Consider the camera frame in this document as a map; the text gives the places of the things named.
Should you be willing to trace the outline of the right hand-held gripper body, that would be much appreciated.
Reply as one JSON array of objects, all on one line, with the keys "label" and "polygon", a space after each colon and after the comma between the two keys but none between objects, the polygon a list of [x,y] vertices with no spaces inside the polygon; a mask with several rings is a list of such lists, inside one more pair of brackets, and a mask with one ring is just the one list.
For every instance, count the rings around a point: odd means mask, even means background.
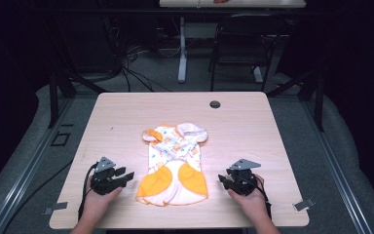
[{"label": "right hand-held gripper body", "polygon": [[227,170],[227,175],[233,181],[235,191],[239,195],[247,196],[257,187],[257,179],[252,169],[259,168],[260,164],[240,159],[233,163]]}]

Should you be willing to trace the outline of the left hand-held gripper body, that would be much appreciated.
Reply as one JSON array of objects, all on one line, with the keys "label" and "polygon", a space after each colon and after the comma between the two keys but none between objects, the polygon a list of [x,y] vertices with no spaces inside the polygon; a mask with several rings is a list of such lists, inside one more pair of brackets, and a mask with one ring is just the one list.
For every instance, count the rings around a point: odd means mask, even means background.
[{"label": "left hand-held gripper body", "polygon": [[116,164],[106,157],[102,157],[96,164],[93,177],[91,180],[91,188],[94,192],[105,195],[113,191],[112,181],[119,176],[114,176]]}]

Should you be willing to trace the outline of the white and orange baby garment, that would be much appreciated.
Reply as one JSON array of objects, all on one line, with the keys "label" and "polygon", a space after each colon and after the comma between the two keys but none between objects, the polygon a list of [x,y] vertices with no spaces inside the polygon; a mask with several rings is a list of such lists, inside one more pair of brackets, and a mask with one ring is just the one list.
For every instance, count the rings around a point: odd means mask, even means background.
[{"label": "white and orange baby garment", "polygon": [[191,123],[145,130],[148,173],[141,180],[136,200],[145,205],[186,206],[207,199],[202,171],[201,143],[207,131]]}]

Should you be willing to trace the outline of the person's left hand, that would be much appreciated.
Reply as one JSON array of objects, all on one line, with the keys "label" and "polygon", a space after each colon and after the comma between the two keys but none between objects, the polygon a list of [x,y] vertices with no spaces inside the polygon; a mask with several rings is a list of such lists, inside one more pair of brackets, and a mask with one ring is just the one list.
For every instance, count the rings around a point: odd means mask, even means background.
[{"label": "person's left hand", "polygon": [[87,223],[97,224],[105,215],[109,204],[119,196],[122,190],[122,187],[118,187],[110,193],[100,195],[92,190],[91,182],[88,181],[81,219]]}]

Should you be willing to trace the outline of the person's right hand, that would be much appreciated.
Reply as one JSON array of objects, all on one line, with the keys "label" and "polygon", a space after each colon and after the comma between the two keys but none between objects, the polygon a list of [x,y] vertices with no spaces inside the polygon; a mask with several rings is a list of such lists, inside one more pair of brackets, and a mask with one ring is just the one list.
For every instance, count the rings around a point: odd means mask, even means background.
[{"label": "person's right hand", "polygon": [[255,226],[261,226],[271,219],[266,208],[265,196],[261,192],[264,179],[260,175],[256,175],[256,181],[257,187],[247,196],[239,195],[232,189],[228,189],[227,192],[240,205],[249,220]]}]

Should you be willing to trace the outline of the grey tape strip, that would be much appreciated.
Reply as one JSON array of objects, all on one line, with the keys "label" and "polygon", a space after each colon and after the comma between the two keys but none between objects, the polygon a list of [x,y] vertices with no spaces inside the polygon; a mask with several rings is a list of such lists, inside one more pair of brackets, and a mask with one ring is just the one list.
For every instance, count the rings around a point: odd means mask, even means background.
[{"label": "grey tape strip", "polygon": [[42,215],[51,215],[54,211],[64,210],[67,208],[67,202],[56,203],[51,207],[47,207],[43,210]]},{"label": "grey tape strip", "polygon": [[310,198],[310,199],[303,200],[299,203],[294,204],[293,208],[295,211],[300,212],[303,210],[308,210],[310,207],[314,206],[315,204],[316,202],[312,198]]}]

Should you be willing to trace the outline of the black metal stand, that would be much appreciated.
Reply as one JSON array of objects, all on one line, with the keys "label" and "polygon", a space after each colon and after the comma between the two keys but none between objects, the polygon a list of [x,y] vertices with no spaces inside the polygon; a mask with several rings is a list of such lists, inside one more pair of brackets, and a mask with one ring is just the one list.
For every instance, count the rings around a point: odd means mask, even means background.
[{"label": "black metal stand", "polygon": [[52,128],[59,117],[58,91],[61,91],[67,98],[75,98],[76,90],[72,85],[73,81],[77,81],[98,94],[105,93],[105,90],[85,79],[76,71],[76,66],[70,56],[69,49],[57,22],[49,18],[45,19],[45,25],[49,34],[48,55],[53,65],[53,73],[49,80],[51,104],[51,120],[49,127]]},{"label": "black metal stand", "polygon": [[297,95],[300,101],[309,101],[312,95],[315,96],[315,108],[314,108],[314,122],[318,129],[323,132],[322,125],[322,110],[324,100],[324,77],[317,71],[309,71],[300,77],[285,82],[278,88],[270,91],[267,96],[269,98],[275,97],[291,87],[302,84],[302,87]]}]

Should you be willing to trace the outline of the white background desk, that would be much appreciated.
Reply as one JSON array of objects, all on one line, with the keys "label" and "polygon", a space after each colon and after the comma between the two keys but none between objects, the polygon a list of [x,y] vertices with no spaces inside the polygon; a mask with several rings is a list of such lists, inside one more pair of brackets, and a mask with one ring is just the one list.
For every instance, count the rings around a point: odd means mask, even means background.
[{"label": "white background desk", "polygon": [[[303,9],[305,0],[230,0],[224,4],[215,4],[213,0],[159,0],[160,7],[165,8],[283,8]],[[186,81],[187,54],[185,18],[180,18],[180,63],[178,69],[178,82]]]}]

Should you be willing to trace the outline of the black chair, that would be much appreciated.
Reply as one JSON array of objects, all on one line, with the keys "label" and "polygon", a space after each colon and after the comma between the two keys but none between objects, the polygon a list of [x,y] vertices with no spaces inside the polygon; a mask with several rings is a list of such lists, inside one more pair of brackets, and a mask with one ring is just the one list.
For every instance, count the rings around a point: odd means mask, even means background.
[{"label": "black chair", "polygon": [[233,14],[216,26],[208,71],[214,90],[216,66],[264,67],[261,91],[269,77],[271,63],[286,23],[276,15]]}]

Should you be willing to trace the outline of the aluminium floor rail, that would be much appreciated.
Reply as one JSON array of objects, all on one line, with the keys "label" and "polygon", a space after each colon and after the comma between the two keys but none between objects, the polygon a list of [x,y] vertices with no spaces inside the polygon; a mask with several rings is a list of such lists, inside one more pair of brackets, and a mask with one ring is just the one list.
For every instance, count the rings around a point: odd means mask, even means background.
[{"label": "aluminium floor rail", "polygon": [[80,138],[73,99],[61,103],[50,128],[42,105],[0,174],[0,234],[64,234],[50,227],[45,208],[57,203]]},{"label": "aluminium floor rail", "polygon": [[315,135],[318,138],[318,141],[321,145],[321,148],[324,152],[324,160],[326,162],[327,168],[331,173],[331,176],[336,184],[338,192],[343,200],[343,203],[348,211],[352,223],[355,227],[357,234],[374,234],[372,228],[370,227],[362,208],[359,205],[359,202],[351,189],[345,174],[339,165],[339,162],[335,156],[335,153],[326,137],[325,132],[322,132],[317,126],[314,119],[314,110],[308,102],[300,102],[302,108],[307,115],[309,123],[313,128]]}]

